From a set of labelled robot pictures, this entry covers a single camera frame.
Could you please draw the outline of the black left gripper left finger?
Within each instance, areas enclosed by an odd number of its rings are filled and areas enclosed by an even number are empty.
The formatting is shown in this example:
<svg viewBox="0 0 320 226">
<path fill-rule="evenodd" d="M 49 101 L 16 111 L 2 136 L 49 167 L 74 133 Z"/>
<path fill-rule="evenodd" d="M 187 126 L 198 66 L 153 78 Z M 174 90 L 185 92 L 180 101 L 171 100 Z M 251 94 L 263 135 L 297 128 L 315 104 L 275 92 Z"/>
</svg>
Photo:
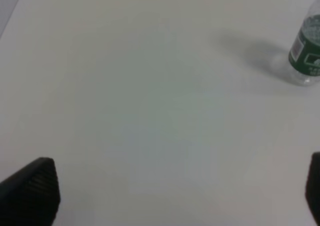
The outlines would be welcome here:
<svg viewBox="0 0 320 226">
<path fill-rule="evenodd" d="M 60 202 L 55 161 L 39 157 L 0 183 L 0 224 L 51 226 Z"/>
</svg>

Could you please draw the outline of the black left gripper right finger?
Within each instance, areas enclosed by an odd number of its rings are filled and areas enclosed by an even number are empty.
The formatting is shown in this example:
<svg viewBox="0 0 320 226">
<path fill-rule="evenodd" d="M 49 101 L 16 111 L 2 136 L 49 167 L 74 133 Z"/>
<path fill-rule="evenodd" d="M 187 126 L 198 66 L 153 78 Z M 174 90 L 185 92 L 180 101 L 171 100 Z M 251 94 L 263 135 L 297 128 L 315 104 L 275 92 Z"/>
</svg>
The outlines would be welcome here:
<svg viewBox="0 0 320 226">
<path fill-rule="evenodd" d="M 305 186 L 305 199 L 317 226 L 320 225 L 320 153 L 311 156 Z"/>
</svg>

